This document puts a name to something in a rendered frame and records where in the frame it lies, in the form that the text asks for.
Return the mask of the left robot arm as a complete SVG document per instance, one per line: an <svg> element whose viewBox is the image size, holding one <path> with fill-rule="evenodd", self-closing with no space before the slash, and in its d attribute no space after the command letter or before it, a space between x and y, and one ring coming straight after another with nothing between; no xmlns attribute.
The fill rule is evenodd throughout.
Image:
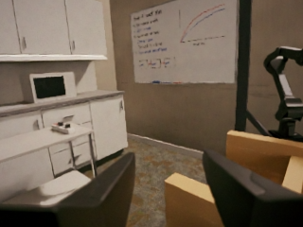
<svg viewBox="0 0 303 227"><path fill-rule="evenodd" d="M289 47L291 49L285 49L286 47L289 46L280 46L269 54L264 60L263 65L266 71L273 76L281 100L278 106L279 110L275 113L275 119L280 121L280 128L275 132L281 136L297 136L294 133L295 121L302 120L303 103L300 97L294 97L284 73L284 68L288 59L295 60L295 63L303 66L303 49L292 47Z"/></svg>

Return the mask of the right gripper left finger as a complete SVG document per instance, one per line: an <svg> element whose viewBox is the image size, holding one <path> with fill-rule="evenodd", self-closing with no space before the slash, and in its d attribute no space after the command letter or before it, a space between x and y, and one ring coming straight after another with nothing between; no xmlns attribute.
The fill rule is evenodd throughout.
<svg viewBox="0 0 303 227"><path fill-rule="evenodd" d="M126 227L134 193L135 154L53 204L0 204L0 227Z"/></svg>

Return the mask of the wooden rail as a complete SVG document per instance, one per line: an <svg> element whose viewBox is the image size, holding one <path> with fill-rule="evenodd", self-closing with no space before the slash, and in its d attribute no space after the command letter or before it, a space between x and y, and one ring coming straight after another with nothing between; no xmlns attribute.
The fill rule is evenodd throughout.
<svg viewBox="0 0 303 227"><path fill-rule="evenodd" d="M301 194L302 184L303 158L292 155L284 178L283 186L286 186Z"/></svg>

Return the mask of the tan wooden board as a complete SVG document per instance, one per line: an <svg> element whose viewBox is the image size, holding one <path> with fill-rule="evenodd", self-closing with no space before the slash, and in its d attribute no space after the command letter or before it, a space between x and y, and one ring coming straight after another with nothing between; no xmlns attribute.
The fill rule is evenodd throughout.
<svg viewBox="0 0 303 227"><path fill-rule="evenodd" d="M239 131L227 134L226 158L281 185L292 155L303 158L303 143Z"/></svg>
<svg viewBox="0 0 303 227"><path fill-rule="evenodd" d="M165 180L166 227L224 227L208 185L174 173Z"/></svg>

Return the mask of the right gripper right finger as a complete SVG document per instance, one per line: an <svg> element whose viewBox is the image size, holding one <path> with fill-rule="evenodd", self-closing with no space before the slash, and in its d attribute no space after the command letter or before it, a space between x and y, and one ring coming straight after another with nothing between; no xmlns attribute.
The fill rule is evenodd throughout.
<svg viewBox="0 0 303 227"><path fill-rule="evenodd" d="M203 150L207 185L224 227L303 227L303 194Z"/></svg>

